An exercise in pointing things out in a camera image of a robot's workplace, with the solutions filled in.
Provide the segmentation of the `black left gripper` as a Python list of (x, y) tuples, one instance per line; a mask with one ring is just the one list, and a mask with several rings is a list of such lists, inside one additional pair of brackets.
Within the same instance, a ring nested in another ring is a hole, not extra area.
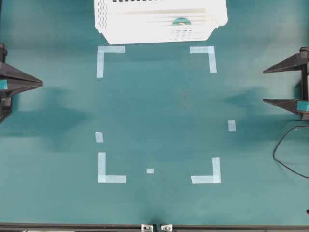
[(0, 90), (0, 122), (2, 123), (12, 113), (12, 98), (11, 96), (25, 91), (43, 87), (43, 81), (29, 75), (7, 63), (5, 63), (7, 50), (3, 43), (0, 44), (0, 77), (12, 80), (27, 81), (37, 83), (34, 85), (15, 85), (8, 84), (7, 89)]

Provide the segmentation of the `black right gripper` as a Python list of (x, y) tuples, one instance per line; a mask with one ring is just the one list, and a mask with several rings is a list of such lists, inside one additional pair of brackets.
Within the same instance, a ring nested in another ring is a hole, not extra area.
[(285, 109), (301, 115), (302, 121), (309, 120), (309, 48), (301, 47), (287, 59), (263, 71), (263, 74), (287, 71), (301, 71), (301, 98), (300, 99), (263, 99), (264, 103)]

